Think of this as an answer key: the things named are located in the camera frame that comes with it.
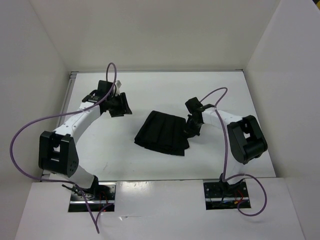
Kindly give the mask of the black skirt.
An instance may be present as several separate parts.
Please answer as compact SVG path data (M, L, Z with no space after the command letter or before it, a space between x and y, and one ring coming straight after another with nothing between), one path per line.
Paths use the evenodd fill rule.
M147 150L173 156L184 156L190 147L184 135L186 119L153 110L134 138L134 143Z

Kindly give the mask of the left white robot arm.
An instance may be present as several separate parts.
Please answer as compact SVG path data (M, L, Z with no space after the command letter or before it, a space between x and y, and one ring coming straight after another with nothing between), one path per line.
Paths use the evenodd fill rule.
M120 91L120 87L118 80L100 80L97 89L82 99L76 114L55 130L44 131L39 137L38 166L79 186L88 200L96 199L102 189L98 177L81 167L76 144L103 113L109 112L113 118L132 114L126 94Z

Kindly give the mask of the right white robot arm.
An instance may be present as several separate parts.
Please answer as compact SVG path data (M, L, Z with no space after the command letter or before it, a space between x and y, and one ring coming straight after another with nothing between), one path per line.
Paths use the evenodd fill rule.
M212 104L203 105L198 98L189 99L185 106L189 112L184 135L193 138L200 135L202 125L221 128L224 137L225 156L223 172L219 177L219 191L229 197L236 192L245 174L245 165L259 158L268 149L267 141L257 119L238 116Z

